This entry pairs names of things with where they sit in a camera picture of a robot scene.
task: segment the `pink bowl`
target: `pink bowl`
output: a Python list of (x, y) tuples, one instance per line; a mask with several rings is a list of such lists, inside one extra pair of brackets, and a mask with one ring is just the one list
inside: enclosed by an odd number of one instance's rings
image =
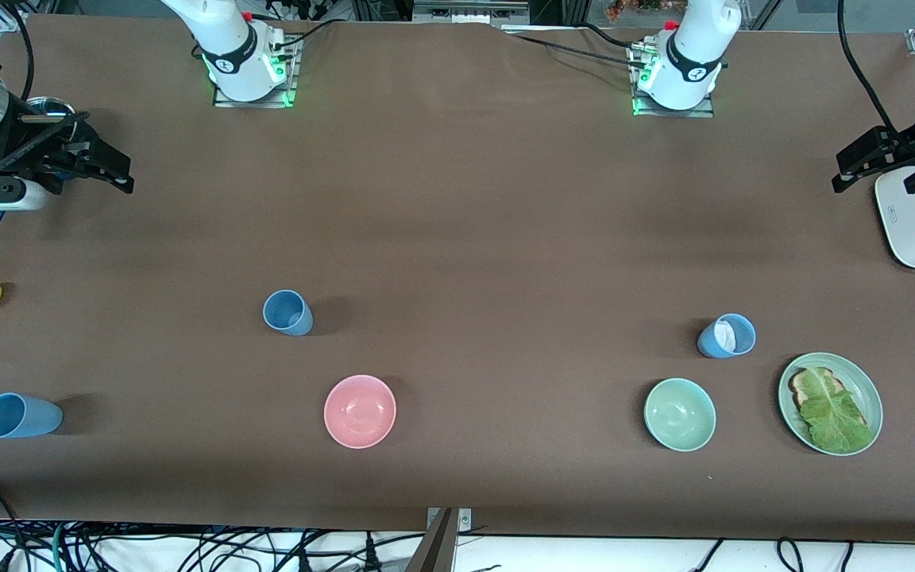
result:
[(391, 432), (397, 404), (391, 388), (372, 376), (346, 377), (323, 405), (323, 424), (330, 437), (349, 449), (365, 449)]

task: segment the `gray floor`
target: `gray floor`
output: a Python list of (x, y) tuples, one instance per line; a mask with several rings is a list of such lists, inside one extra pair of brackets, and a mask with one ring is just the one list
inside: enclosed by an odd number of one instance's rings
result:
[[(608, 0), (593, 0), (592, 20), (599, 25), (608, 25), (602, 16), (607, 3)], [(751, 0), (754, 7), (765, 3), (766, 0)], [(766, 29), (835, 32), (835, 7), (836, 0), (785, 0)], [(69, 14), (79, 14), (80, 8), (84, 14), (92, 15), (174, 16), (160, 0), (62, 0), (60, 4), (60, 11)], [(848, 0), (846, 22), (850, 32), (905, 32), (915, 26), (915, 0)]]

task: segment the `plate with sandwich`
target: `plate with sandwich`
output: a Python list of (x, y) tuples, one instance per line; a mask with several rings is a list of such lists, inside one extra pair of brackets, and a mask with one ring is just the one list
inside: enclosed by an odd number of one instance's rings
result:
[(885, 413), (871, 378), (845, 357), (816, 352), (786, 366), (778, 381), (778, 408), (811, 449), (847, 457), (878, 439)]

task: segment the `bread slice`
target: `bread slice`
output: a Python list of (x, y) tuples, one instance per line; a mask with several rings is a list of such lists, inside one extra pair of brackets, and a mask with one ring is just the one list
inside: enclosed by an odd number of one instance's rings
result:
[[(835, 372), (833, 372), (831, 369), (828, 369), (828, 367), (821, 367), (821, 369), (824, 370), (825, 377), (828, 378), (829, 383), (832, 384), (832, 387), (835, 389), (836, 393), (846, 390), (846, 386), (842, 385), (842, 381), (839, 381), (839, 378), (836, 377)], [(806, 374), (806, 369), (800, 369), (800, 372), (795, 374), (793, 379), (789, 381), (789, 388), (793, 390), (793, 399), (796, 401), (797, 409), (799, 409), (803, 405), (803, 402), (806, 402), (807, 400), (807, 394), (803, 391), (802, 387), (803, 377), (806, 376)], [(867, 424), (867, 419), (863, 418), (863, 414), (860, 416), (860, 423)]]

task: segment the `teal cable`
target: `teal cable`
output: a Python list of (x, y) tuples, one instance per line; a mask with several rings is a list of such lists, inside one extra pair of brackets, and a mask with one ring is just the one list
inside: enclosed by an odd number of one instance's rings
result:
[(62, 525), (59, 524), (55, 528), (55, 533), (52, 535), (52, 562), (55, 563), (55, 572), (62, 572), (62, 562), (59, 562), (59, 539), (62, 536)]

